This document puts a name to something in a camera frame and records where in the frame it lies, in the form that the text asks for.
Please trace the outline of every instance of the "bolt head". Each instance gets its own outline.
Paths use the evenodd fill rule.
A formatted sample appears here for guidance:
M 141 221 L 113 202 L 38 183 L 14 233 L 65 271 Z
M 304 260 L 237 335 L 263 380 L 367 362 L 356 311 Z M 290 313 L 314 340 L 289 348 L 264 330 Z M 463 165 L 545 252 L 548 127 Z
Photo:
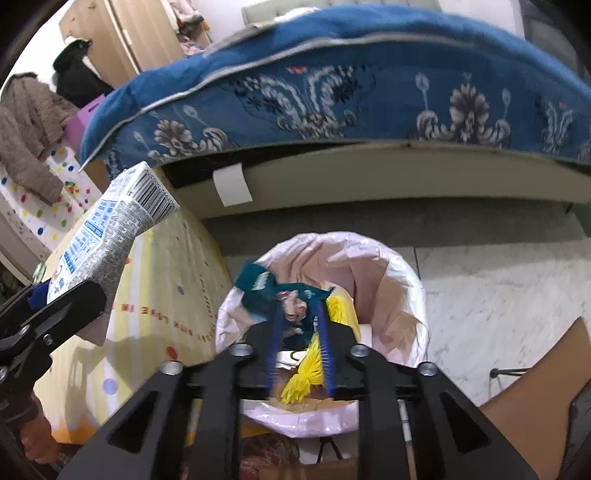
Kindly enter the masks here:
M 180 372 L 183 371 L 184 365 L 182 362 L 175 362 L 169 360 L 167 362 L 162 362 L 160 365 L 160 371 L 164 375 L 178 375 Z
M 365 345 L 361 345 L 358 343 L 357 345 L 353 345 L 351 347 L 351 356 L 355 356 L 357 358 L 363 358 L 364 356 L 369 355 L 369 348 Z
M 418 372 L 424 377 L 434 377 L 438 371 L 437 365 L 431 362 L 423 362 L 418 366 Z
M 233 356 L 251 356 L 252 347 L 248 343 L 234 343 L 230 347 L 230 353 Z

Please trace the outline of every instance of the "beige jacket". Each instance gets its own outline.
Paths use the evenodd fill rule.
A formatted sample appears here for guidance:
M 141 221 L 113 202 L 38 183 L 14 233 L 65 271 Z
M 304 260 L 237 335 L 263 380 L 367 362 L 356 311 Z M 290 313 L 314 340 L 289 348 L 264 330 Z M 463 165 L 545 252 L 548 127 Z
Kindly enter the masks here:
M 77 108 L 37 81 L 34 73 L 9 79 L 0 98 L 0 163 L 12 181 L 55 203 L 63 183 L 37 158 L 63 135 Z

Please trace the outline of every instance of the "bed frame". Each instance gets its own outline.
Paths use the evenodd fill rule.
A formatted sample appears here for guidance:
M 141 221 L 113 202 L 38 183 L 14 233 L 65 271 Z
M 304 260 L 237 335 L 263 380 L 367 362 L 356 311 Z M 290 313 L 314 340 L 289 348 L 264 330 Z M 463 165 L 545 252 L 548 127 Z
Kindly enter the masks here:
M 244 7 L 242 15 L 245 24 L 252 24 L 273 20 L 297 7 L 365 1 L 268 0 Z M 441 9 L 438 0 L 384 2 Z M 436 142 L 346 145 L 270 160 L 246 168 L 245 177 L 253 201 L 242 205 L 224 207 L 212 180 L 178 193 L 200 218 L 395 198 L 513 197 L 569 203 L 586 203 L 591 198 L 591 176 L 549 155 Z

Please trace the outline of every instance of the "pink bag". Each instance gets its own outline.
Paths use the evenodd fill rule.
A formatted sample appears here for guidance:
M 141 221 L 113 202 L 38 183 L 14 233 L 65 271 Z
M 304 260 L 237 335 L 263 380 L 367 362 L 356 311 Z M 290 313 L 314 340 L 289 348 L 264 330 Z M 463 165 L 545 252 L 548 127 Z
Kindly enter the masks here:
M 90 117 L 93 115 L 94 110 L 105 100 L 105 95 L 98 96 L 91 101 L 88 105 L 85 105 L 77 114 L 72 117 L 72 120 L 66 125 L 66 131 L 64 136 L 69 140 L 70 145 L 74 147 L 76 152 L 80 150 L 80 144 L 82 143 L 82 136 L 86 125 L 90 121 Z
M 278 283 L 336 283 L 353 298 L 360 325 L 372 326 L 373 348 L 389 361 L 416 367 L 427 353 L 425 292 L 414 270 L 385 245 L 356 233 L 304 233 L 280 243 L 256 263 Z M 231 289 L 220 306 L 216 350 L 239 339 L 254 322 L 242 307 L 242 292 Z M 358 428 L 358 405 L 292 413 L 264 401 L 245 400 L 251 419 L 291 438 L 325 437 Z

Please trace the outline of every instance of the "wardrobe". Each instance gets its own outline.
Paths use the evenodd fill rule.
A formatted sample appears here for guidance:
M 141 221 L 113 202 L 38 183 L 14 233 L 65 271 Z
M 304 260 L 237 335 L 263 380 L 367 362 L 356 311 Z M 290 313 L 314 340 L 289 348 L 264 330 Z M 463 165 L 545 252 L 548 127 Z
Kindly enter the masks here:
M 203 23 L 200 43 L 209 39 Z M 185 58 L 161 0 L 76 0 L 60 21 L 62 36 L 92 41 L 88 57 L 114 88 L 141 72 Z

